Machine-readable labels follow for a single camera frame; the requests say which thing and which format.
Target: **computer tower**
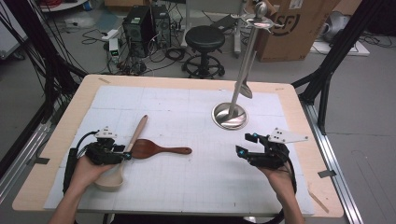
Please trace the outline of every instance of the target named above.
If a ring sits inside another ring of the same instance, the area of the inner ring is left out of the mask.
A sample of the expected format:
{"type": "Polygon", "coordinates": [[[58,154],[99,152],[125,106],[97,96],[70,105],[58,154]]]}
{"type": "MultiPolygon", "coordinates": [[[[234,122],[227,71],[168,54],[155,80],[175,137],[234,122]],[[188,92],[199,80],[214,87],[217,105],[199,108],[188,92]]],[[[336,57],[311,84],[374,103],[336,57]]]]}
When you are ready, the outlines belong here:
{"type": "Polygon", "coordinates": [[[149,41],[154,37],[150,8],[133,6],[122,23],[131,55],[149,56],[149,41]]]}
{"type": "Polygon", "coordinates": [[[161,49],[171,47],[171,20],[165,5],[151,6],[152,19],[157,46],[161,49]]]}

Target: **human arm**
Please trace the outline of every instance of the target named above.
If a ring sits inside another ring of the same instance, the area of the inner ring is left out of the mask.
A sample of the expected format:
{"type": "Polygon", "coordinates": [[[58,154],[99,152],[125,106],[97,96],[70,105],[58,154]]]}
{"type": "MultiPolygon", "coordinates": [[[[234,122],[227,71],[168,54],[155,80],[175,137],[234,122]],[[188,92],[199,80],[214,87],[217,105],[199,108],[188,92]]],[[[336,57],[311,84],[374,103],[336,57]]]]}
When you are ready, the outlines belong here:
{"type": "Polygon", "coordinates": [[[112,167],[113,165],[94,165],[86,156],[79,158],[70,186],[49,220],[49,224],[73,224],[79,200],[85,189],[112,167]]]}
{"type": "Polygon", "coordinates": [[[276,197],[282,204],[286,224],[304,223],[303,214],[294,195],[293,185],[291,184],[289,169],[286,167],[280,170],[270,170],[258,167],[268,178],[271,187],[276,193],[276,197]]]}

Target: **cardboard box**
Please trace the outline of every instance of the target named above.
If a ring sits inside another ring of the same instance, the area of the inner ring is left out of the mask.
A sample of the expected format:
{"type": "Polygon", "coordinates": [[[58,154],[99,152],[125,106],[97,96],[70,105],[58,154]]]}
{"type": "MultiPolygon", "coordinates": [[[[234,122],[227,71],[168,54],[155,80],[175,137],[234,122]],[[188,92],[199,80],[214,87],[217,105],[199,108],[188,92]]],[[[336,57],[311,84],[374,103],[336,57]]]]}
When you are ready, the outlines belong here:
{"type": "Polygon", "coordinates": [[[305,59],[322,25],[340,0],[269,0],[278,8],[271,19],[284,27],[273,27],[273,34],[260,30],[255,49],[260,62],[305,59]]]}
{"type": "Polygon", "coordinates": [[[105,0],[107,7],[132,7],[132,6],[148,6],[149,0],[105,0]]]}
{"type": "Polygon", "coordinates": [[[339,11],[344,15],[352,16],[356,8],[361,4],[361,0],[341,0],[334,11],[339,11]]]}

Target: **wooden spoon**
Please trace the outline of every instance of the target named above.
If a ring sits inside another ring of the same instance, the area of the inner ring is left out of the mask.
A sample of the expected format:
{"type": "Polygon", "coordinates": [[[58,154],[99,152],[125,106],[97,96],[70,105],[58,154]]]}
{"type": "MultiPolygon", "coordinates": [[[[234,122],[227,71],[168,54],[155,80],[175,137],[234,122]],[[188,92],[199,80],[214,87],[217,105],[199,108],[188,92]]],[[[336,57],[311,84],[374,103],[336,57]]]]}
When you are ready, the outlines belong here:
{"type": "Polygon", "coordinates": [[[131,150],[135,159],[146,159],[160,152],[173,152],[188,155],[192,152],[189,147],[160,147],[148,139],[137,139],[131,150]]]}
{"type": "MultiPolygon", "coordinates": [[[[132,149],[137,137],[143,131],[143,128],[145,127],[146,122],[148,121],[148,118],[149,117],[145,115],[140,120],[139,124],[136,127],[136,130],[134,131],[134,135],[132,136],[129,146],[124,151],[129,152],[132,149]]],[[[114,191],[119,187],[121,187],[123,183],[123,177],[122,177],[123,165],[124,165],[124,161],[122,161],[115,168],[115,170],[111,169],[110,171],[113,171],[113,173],[111,173],[110,175],[101,175],[99,179],[95,181],[96,187],[105,191],[114,191]]]]}

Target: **stand base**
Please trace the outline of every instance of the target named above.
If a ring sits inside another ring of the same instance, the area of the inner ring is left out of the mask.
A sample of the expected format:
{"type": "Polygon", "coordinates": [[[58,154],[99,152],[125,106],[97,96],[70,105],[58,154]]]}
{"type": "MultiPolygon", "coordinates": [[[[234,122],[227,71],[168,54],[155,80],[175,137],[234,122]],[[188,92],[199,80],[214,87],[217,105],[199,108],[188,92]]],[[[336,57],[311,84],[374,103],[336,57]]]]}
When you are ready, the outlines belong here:
{"type": "Polygon", "coordinates": [[[229,115],[231,103],[221,103],[212,110],[212,119],[220,127],[226,130],[238,130],[248,123],[248,114],[240,105],[235,105],[233,114],[229,115]]]}

